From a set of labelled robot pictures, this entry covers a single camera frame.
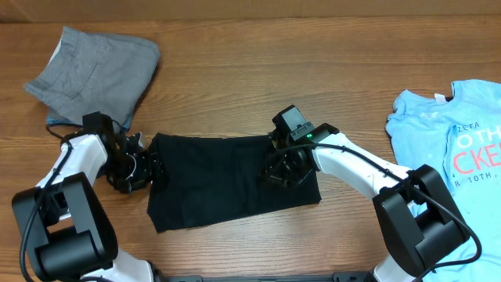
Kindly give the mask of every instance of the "gray shorts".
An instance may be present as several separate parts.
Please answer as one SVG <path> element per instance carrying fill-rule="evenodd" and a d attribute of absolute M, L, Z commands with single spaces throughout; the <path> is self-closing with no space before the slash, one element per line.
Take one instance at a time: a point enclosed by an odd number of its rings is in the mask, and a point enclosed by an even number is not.
<path fill-rule="evenodd" d="M 81 125 L 95 111 L 124 124 L 150 83 L 157 44 L 119 34 L 86 34 L 64 27 L 59 51 L 24 90 L 51 108 L 53 118 Z"/>

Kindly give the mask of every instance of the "garment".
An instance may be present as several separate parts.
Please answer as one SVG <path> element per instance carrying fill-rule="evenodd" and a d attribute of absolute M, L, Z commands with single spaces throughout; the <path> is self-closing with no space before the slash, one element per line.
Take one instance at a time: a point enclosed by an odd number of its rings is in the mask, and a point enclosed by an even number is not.
<path fill-rule="evenodd" d="M 322 199 L 313 171 L 300 186 L 258 183 L 268 136 L 231 139 L 157 134 L 148 149 L 153 181 L 148 215 L 157 232 L 239 219 Z"/>
<path fill-rule="evenodd" d="M 427 99 L 405 90 L 386 126 L 398 164 L 438 170 L 467 224 L 480 238 L 478 261 L 429 273 L 425 281 L 497 281 L 501 277 L 501 85 L 452 83 L 454 98 Z M 413 214 L 426 207 L 413 207 Z M 441 262 L 468 259 L 472 239 Z"/>
<path fill-rule="evenodd" d="M 50 107 L 48 123 L 81 125 L 95 111 L 126 124 L 160 58 L 155 43 L 119 34 L 86 34 L 64 27 L 42 73 L 24 89 Z"/>

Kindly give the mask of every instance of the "table surface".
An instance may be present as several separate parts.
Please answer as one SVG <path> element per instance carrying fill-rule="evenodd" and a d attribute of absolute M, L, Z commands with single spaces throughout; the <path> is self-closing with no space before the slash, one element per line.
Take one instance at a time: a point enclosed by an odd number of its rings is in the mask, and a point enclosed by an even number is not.
<path fill-rule="evenodd" d="M 451 95 L 450 82 L 498 81 L 501 17 L 363 17 L 76 23 L 82 31 L 155 41 L 162 57 L 131 132 L 151 139 L 233 137 L 273 130 L 295 104 L 314 125 L 337 126 L 353 142 L 395 161 L 384 131 L 397 95 Z M 44 128 L 47 107 L 23 90 L 48 63 L 62 24 L 0 25 L 0 280 L 21 281 L 13 195 L 31 188 L 59 156 Z M 203 228 L 157 234 L 149 188 L 96 193 L 119 245 L 167 275 L 206 277 L 329 274 L 374 267 L 387 254 L 370 201 L 318 175 L 323 200 Z"/>

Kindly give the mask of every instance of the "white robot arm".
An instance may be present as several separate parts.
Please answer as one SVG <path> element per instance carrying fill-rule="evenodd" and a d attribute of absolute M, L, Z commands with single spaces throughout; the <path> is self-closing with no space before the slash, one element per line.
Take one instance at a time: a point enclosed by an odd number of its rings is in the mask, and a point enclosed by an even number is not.
<path fill-rule="evenodd" d="M 422 199 L 405 188 L 403 179 L 409 185 L 419 186 L 463 221 L 440 175 L 432 168 L 411 171 L 384 161 L 356 146 L 330 125 L 314 128 L 294 106 L 280 112 L 273 122 L 276 130 L 271 137 L 276 152 L 267 159 L 258 179 L 293 186 L 310 171 L 317 170 L 344 180 L 373 201 L 390 255 L 371 272 L 372 281 L 411 281 L 469 238 L 466 230 L 437 209 L 424 212 L 419 220 L 410 214 L 408 205 Z M 136 137 L 116 140 L 109 117 L 90 114 L 84 117 L 82 132 L 65 136 L 61 156 L 51 172 L 35 188 L 13 198 L 21 233 L 28 228 L 29 234 L 31 228 L 26 250 L 40 279 L 191 281 L 167 279 L 153 264 L 121 250 L 93 192 L 92 185 L 102 172 L 113 180 L 109 182 L 115 189 L 125 193 L 150 180 L 148 154 L 142 147 L 140 134 Z M 37 197 L 42 197 L 38 195 L 40 189 L 46 192 L 41 204 L 37 201 Z M 31 210 L 37 211 L 32 219 Z M 68 230 L 56 234 L 47 231 L 47 226 L 69 217 L 73 218 L 74 226 Z"/>

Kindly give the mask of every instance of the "wood grain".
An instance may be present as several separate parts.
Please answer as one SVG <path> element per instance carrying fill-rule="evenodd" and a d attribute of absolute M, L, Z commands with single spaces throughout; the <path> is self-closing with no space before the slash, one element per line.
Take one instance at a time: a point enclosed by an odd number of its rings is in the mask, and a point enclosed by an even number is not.
<path fill-rule="evenodd" d="M 10 0 L 35 23 L 268 19 L 319 16 L 492 15 L 496 0 Z"/>
<path fill-rule="evenodd" d="M 0 23 L 23 23 L 28 18 L 10 0 L 0 0 Z"/>
<path fill-rule="evenodd" d="M 132 132 L 252 136 L 294 103 L 314 125 L 329 122 L 394 161 L 384 131 L 403 89 L 450 95 L 450 82 L 498 81 L 501 16 L 363 17 L 76 23 L 158 43 L 161 61 Z M 21 281 L 20 235 L 10 201 L 45 176 L 59 155 L 45 105 L 23 91 L 39 74 L 62 24 L 0 28 L 0 280 Z M 374 267 L 386 255 L 370 201 L 319 175 L 323 201 L 204 228 L 156 234 L 149 190 L 95 186 L 120 246 L 168 275 L 328 274 Z"/>

